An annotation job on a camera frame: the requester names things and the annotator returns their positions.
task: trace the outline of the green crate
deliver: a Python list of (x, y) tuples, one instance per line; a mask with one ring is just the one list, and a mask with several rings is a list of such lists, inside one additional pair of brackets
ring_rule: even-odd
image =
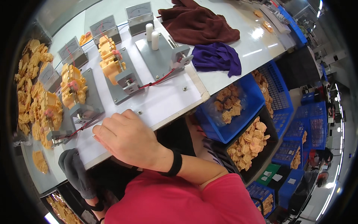
[(269, 184), (269, 182), (271, 181), (272, 177), (277, 173), (278, 169), (280, 168), (281, 166), (280, 165), (276, 165), (276, 164), (272, 164), (270, 163), (267, 168), (265, 169), (265, 171), (267, 172), (271, 172), (271, 175), (268, 177), (268, 176), (265, 176), (264, 173), (265, 171), (257, 178), (256, 182), (262, 184), (262, 185), (265, 185), (267, 186)]

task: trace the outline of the black wire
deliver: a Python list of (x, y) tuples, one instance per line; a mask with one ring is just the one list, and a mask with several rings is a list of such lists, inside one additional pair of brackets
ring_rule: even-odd
[(253, 200), (256, 200), (256, 201), (259, 201), (259, 202), (260, 202), (260, 205), (261, 205), (261, 214), (262, 214), (262, 216), (264, 216), (264, 215), (263, 215), (263, 203), (262, 203), (262, 201), (261, 201), (260, 199), (258, 199), (258, 198), (255, 198), (255, 197), (251, 197), (251, 199), (253, 199)]

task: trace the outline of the black wristband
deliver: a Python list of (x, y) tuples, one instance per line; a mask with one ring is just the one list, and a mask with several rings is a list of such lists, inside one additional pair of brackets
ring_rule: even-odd
[(95, 206), (90, 206), (89, 204), (87, 205), (93, 211), (103, 211), (105, 209), (105, 205), (103, 204), (102, 200), (99, 200), (99, 202)]
[(166, 176), (166, 177), (176, 176), (179, 173), (180, 169), (182, 168), (182, 162), (183, 162), (182, 155), (180, 154), (180, 152), (173, 149), (170, 150), (173, 152), (174, 155), (173, 165), (171, 166), (170, 170), (167, 173), (158, 172), (162, 176)]

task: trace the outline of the purple cloth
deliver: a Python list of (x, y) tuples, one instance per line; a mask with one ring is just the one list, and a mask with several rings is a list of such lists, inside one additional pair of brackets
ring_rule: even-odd
[(192, 60), (200, 72), (229, 71), (228, 76), (241, 75), (241, 63), (235, 49), (221, 42), (195, 45)]

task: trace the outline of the hand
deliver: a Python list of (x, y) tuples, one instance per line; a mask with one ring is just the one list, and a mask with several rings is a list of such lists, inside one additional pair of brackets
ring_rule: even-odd
[(65, 173), (71, 185), (81, 194), (82, 198), (93, 199), (96, 196), (86, 176), (86, 170), (76, 148), (61, 153), (58, 165)]
[(130, 109), (105, 118), (94, 126), (94, 138), (114, 157), (144, 169), (168, 172), (173, 152), (162, 146), (154, 132)]

